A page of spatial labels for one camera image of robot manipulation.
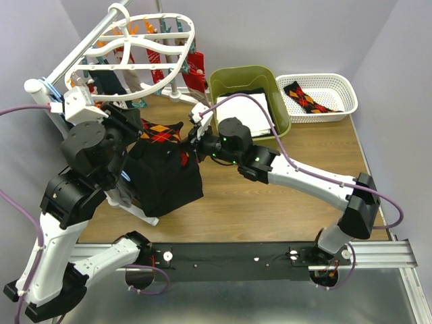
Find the argyle sock red yellow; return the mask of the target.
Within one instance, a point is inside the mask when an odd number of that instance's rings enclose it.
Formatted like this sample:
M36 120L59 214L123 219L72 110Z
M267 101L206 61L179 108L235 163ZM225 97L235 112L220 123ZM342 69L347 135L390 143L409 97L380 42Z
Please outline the argyle sock red yellow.
M318 104L309 94L305 93L297 81L285 86L284 93L300 105L307 114L340 113Z
M164 157L179 158L180 165L187 166L190 155L179 147L182 141L180 132L184 126L182 121L163 125L142 118L141 122L143 126L141 139L149 143L153 149L159 149Z

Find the red sock with grey toe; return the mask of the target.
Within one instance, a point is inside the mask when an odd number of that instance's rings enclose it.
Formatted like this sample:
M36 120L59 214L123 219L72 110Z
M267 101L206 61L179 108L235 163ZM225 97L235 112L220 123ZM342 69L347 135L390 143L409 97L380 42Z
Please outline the red sock with grey toe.
M209 105L204 54L198 51L189 53L185 63L188 65L188 71L182 72L182 77L190 95L203 105Z

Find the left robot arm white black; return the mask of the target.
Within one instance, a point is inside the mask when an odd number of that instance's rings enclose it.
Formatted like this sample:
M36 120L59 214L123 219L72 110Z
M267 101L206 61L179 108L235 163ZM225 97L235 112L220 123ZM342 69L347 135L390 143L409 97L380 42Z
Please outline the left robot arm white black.
M76 124L61 143L67 167L47 184L35 223L37 239L23 274L3 289L18 314L34 323L64 317L92 283L121 267L149 261L151 244L138 232L121 236L90 258L70 261L97 207L116 188L127 147L143 131L137 109L105 103L101 112L95 120Z

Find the white round sock hanger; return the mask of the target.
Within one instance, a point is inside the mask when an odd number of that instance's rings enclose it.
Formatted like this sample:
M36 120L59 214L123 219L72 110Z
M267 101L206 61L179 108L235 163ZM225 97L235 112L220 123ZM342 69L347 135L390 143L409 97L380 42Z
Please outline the white round sock hanger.
M67 89L78 84L78 76L90 76L91 70L111 70L122 75L134 70L144 79L143 90L127 94L94 94L95 101L132 101L163 92L182 73L195 46L195 25L180 13L144 13L131 15L122 3L112 3L107 18L80 43L62 72Z

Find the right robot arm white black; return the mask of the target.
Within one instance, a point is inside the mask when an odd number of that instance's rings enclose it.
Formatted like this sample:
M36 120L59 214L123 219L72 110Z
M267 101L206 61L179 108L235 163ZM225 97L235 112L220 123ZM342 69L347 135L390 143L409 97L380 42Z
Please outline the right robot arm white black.
M324 265L349 241L371 237L380 199L369 174L354 178L297 161L289 163L280 151L254 144L249 128L234 117L219 124L218 135L201 116L191 117L190 122L192 129L182 144L193 149L199 161L206 157L222 160L235 165L250 181L293 188L342 211L336 222L317 234L310 248L314 262Z

